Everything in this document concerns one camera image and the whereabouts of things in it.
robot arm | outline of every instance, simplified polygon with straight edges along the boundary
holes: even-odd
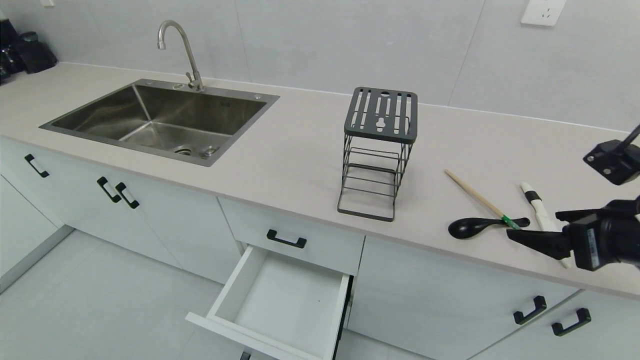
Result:
[[[598,144],[583,160],[612,184],[625,184],[640,175],[640,148],[631,144],[638,135],[640,125],[624,141]],[[560,211],[556,218],[569,222],[561,233],[507,230],[507,236],[558,260],[573,250],[576,266],[585,270],[610,263],[640,268],[640,196],[613,200],[600,209]]]

electrical outlet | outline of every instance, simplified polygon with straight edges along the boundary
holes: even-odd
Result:
[[[566,0],[529,0],[521,24],[555,26]]]

black metal rack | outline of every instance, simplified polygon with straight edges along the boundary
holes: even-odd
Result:
[[[354,90],[344,123],[339,212],[388,222],[395,219],[398,190],[417,137],[417,114],[415,93],[364,87]],[[360,142],[369,146],[361,147]],[[385,149],[371,148],[378,145]],[[360,197],[351,208],[341,207],[343,198],[354,193],[376,195],[381,201],[373,204],[371,198]],[[385,203],[390,215],[365,212],[365,202],[369,202],[369,210],[378,210]]]

countertop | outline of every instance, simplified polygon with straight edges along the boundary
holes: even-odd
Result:
[[[612,199],[635,199],[640,193],[639,181],[614,186],[582,162],[596,144],[622,139],[625,133],[421,104],[418,137],[397,198],[396,219],[381,222],[336,210],[350,95],[204,79],[206,86],[280,96],[211,167],[38,128],[141,78],[178,83],[186,79],[71,63],[60,63],[39,74],[21,74],[0,86],[0,134],[444,256],[640,300],[640,271],[634,266],[611,264],[597,272],[565,269],[558,261],[509,240],[504,230],[489,229],[471,240],[456,240],[447,232],[453,220],[492,214],[454,184],[444,174],[445,168],[511,218],[529,217],[529,229],[533,230],[538,226],[518,186],[522,181],[533,186],[550,213],[599,208]],[[354,87],[360,85],[375,86]]]

kitchen sink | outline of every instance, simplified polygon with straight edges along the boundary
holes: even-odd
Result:
[[[141,79],[40,127],[208,167],[278,98]]]

